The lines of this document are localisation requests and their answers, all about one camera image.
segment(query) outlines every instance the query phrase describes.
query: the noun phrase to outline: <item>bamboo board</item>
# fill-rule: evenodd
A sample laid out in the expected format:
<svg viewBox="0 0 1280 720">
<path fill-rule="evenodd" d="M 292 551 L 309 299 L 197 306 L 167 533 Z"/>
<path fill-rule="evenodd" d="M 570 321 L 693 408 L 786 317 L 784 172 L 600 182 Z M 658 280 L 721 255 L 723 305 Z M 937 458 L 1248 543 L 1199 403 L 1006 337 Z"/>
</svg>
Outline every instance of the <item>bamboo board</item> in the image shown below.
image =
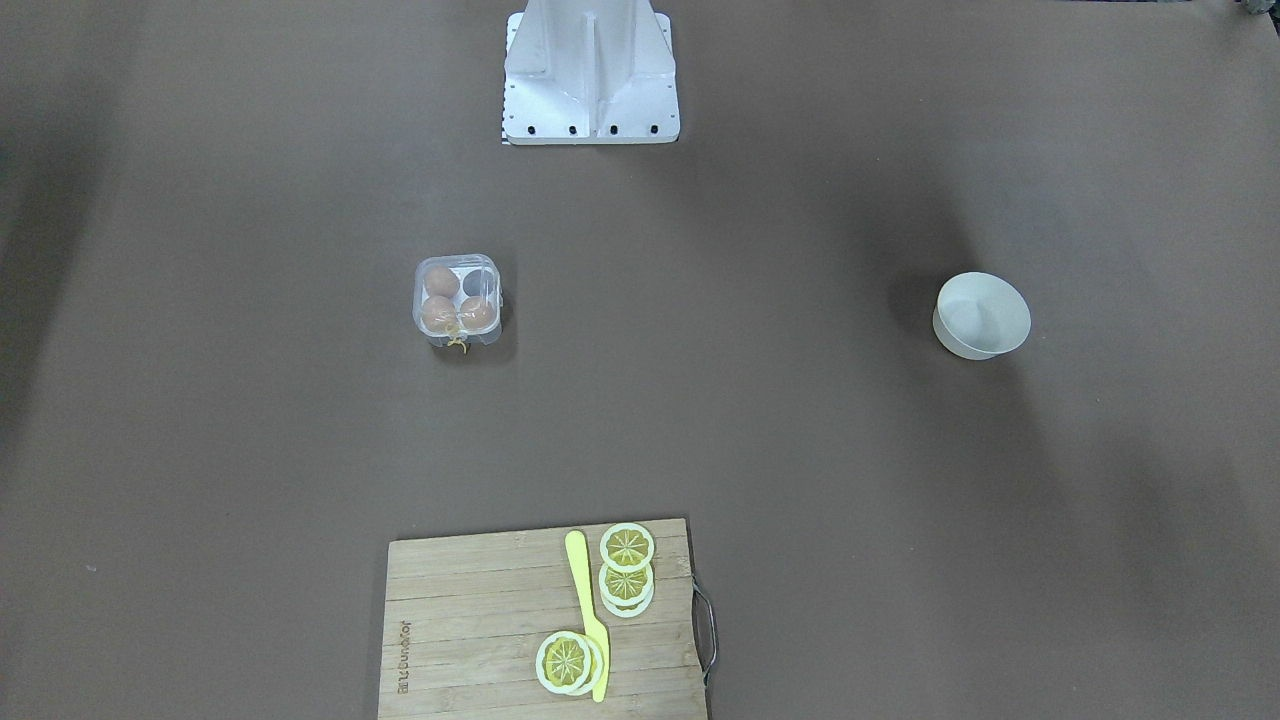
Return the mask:
<svg viewBox="0 0 1280 720">
<path fill-rule="evenodd" d="M 548 634 L 582 632 L 564 556 L 575 528 L 390 543 L 379 720 L 707 720 L 685 520 L 644 525 L 654 536 L 654 598 L 631 619 L 605 611 L 594 591 L 609 525 L 576 528 L 586 533 L 595 615 L 612 646 L 600 703 L 552 694 L 534 676 Z"/>
</svg>

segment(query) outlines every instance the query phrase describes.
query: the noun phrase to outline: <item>clear plastic egg container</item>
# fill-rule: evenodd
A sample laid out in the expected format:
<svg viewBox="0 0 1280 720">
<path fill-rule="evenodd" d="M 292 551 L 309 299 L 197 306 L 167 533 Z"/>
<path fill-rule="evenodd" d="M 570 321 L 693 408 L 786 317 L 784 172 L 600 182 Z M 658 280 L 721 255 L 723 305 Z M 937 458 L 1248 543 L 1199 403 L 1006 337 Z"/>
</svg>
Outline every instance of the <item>clear plastic egg container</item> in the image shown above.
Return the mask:
<svg viewBox="0 0 1280 720">
<path fill-rule="evenodd" d="M 428 258 L 413 278 L 413 323 L 436 347 L 502 334 L 502 277 L 488 255 Z"/>
</svg>

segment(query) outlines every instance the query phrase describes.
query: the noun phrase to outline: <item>white cup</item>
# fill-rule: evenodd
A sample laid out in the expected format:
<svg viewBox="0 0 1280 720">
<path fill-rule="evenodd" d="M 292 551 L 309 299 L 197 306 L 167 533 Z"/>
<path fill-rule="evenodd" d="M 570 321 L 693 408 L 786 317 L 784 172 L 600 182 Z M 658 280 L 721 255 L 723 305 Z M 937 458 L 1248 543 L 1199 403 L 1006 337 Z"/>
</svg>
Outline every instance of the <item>white cup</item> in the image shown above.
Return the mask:
<svg viewBox="0 0 1280 720">
<path fill-rule="evenodd" d="M 987 273 L 963 273 L 942 286 L 933 332 L 966 360 L 1016 350 L 1032 332 L 1032 311 L 1014 286 Z"/>
</svg>

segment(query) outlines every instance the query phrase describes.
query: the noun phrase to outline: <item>lemon slice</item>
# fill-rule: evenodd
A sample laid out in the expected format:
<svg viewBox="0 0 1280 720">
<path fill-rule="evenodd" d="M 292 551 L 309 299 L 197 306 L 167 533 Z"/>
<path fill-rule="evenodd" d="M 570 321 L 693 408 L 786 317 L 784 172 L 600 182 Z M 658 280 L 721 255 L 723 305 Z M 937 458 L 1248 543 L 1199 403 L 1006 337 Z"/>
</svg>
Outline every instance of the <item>lemon slice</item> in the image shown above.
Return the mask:
<svg viewBox="0 0 1280 720">
<path fill-rule="evenodd" d="M 586 641 L 586 647 L 591 650 L 591 678 L 588 682 L 582 683 L 581 688 L 577 688 L 576 691 L 568 693 L 571 696 L 584 696 L 594 691 L 595 683 L 599 683 L 600 675 L 604 674 L 604 651 L 602 651 L 600 646 L 596 644 L 596 642 L 593 641 L 591 638 L 586 635 L 580 635 L 580 637 L 584 641 Z"/>
<path fill-rule="evenodd" d="M 600 565 L 600 600 L 614 607 L 635 607 L 653 594 L 653 565 L 630 573 L 618 573 Z"/>
<path fill-rule="evenodd" d="M 534 667 L 544 688 L 556 694 L 570 694 L 591 675 L 591 650 L 582 635 L 559 630 L 543 641 Z"/>
<path fill-rule="evenodd" d="M 635 523 L 618 523 L 600 537 L 600 560 L 618 573 L 639 570 L 653 560 L 653 536 Z"/>
<path fill-rule="evenodd" d="M 636 605 L 634 607 L 618 607 L 617 605 L 613 605 L 612 602 L 600 598 L 600 605 L 603 605 L 605 610 L 617 615 L 618 618 L 635 618 L 636 615 L 648 610 L 650 602 L 653 602 L 652 591 L 649 592 L 648 596 L 645 596 L 643 601 L 640 601 L 640 605 Z"/>
</svg>

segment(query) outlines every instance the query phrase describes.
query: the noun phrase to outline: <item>yellow knife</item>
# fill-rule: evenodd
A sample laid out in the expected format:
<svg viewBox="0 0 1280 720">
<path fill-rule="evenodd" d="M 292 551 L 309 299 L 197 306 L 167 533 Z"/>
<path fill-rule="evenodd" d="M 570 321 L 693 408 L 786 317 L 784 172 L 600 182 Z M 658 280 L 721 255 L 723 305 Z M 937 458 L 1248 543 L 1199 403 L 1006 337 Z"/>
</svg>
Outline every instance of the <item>yellow knife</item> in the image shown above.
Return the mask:
<svg viewBox="0 0 1280 720">
<path fill-rule="evenodd" d="M 604 688 L 609 684 L 609 630 L 595 616 L 595 603 L 591 602 L 591 566 L 586 555 L 586 536 L 582 530 L 571 530 L 564 536 L 564 552 L 568 555 L 568 569 L 573 571 L 573 587 L 577 588 L 577 603 L 582 607 L 582 629 L 586 637 L 600 646 L 604 656 L 604 670 L 600 680 L 591 688 L 591 700 L 604 700 Z"/>
</svg>

